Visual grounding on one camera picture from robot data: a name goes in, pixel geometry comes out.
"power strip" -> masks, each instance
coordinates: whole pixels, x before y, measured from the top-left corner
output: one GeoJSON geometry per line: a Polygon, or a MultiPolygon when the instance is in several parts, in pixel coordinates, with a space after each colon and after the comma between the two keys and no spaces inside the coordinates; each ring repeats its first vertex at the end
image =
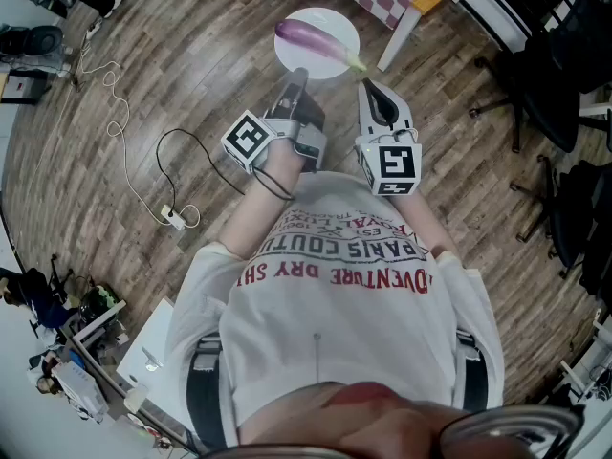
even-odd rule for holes
{"type": "Polygon", "coordinates": [[[185,228],[185,219],[177,211],[170,209],[168,204],[162,208],[162,216],[178,231],[185,228]]]}

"white t-shirt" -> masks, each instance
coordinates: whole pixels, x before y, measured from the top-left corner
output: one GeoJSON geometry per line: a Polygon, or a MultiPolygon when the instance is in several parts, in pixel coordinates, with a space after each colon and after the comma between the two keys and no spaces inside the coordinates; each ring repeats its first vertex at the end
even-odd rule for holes
{"type": "Polygon", "coordinates": [[[501,405],[503,354],[479,272],[449,252],[434,260],[397,210],[353,177],[302,175],[294,196],[249,262],[213,243],[189,268],[164,364],[184,424],[189,362],[219,318],[236,426],[323,382],[377,382],[451,405],[458,327],[485,356],[488,406],[501,405]]]}

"white plate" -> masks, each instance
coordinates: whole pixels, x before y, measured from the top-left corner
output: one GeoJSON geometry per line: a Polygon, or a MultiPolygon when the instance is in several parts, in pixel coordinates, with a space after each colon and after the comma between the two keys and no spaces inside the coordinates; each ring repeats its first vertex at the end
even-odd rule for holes
{"type": "MultiPolygon", "coordinates": [[[[360,35],[357,34],[357,29],[344,15],[336,11],[323,8],[302,9],[287,18],[308,22],[335,37],[356,55],[360,52],[360,35]]],[[[289,71],[299,67],[306,68],[308,78],[333,78],[349,69],[344,63],[290,44],[277,35],[274,37],[274,49],[280,62],[289,71]]]]}

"eggplant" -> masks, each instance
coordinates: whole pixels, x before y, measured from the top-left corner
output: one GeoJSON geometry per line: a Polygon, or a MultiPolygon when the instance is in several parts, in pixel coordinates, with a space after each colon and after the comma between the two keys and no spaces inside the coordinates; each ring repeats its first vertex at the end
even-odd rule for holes
{"type": "Polygon", "coordinates": [[[365,65],[355,53],[326,31],[308,22],[296,19],[281,20],[276,24],[274,32],[291,44],[330,57],[363,72],[366,70],[365,65]]]}

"wooden floor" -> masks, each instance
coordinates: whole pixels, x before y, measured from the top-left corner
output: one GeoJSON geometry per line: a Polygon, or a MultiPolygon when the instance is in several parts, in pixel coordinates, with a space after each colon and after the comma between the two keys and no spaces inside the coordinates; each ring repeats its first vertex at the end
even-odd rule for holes
{"type": "MultiPolygon", "coordinates": [[[[352,0],[125,0],[94,38],[85,66],[114,59],[123,67],[117,93],[130,102],[125,136],[134,187],[155,212],[170,203],[154,149],[174,127],[196,134],[221,171],[244,186],[248,179],[219,140],[246,108],[262,113],[279,91],[286,70],[273,51],[274,23],[316,6],[355,24],[369,67],[309,84],[327,114],[325,166],[361,175],[351,154],[361,78],[379,80],[407,100],[424,145],[423,192],[491,295],[506,357],[506,400],[533,396],[560,359],[572,358],[570,342],[576,353],[588,341],[598,304],[579,286],[579,271],[566,281],[557,276],[560,264],[548,259],[550,242],[542,232],[527,245],[515,241],[539,207],[508,185],[516,179],[541,187],[540,153],[559,171],[578,159],[602,164],[611,158],[601,133],[584,129],[566,155],[529,125],[515,155],[509,109],[469,118],[474,104],[503,93],[472,64],[497,47],[462,8],[448,3],[424,18],[383,74],[376,63],[391,31],[352,0]]],[[[83,7],[71,12],[64,24],[69,44],[79,45],[93,17],[83,7]]],[[[3,209],[26,266],[47,273],[57,252],[62,270],[70,266],[109,283],[127,301],[135,334],[161,298],[176,297],[194,253],[214,237],[238,197],[194,141],[177,134],[160,156],[177,185],[177,205],[196,205],[204,219],[182,232],[152,220],[126,185],[120,139],[106,135],[107,122],[123,121],[125,110],[102,78],[87,76],[80,92],[56,81],[37,107],[21,107],[4,171],[3,209]]]]}

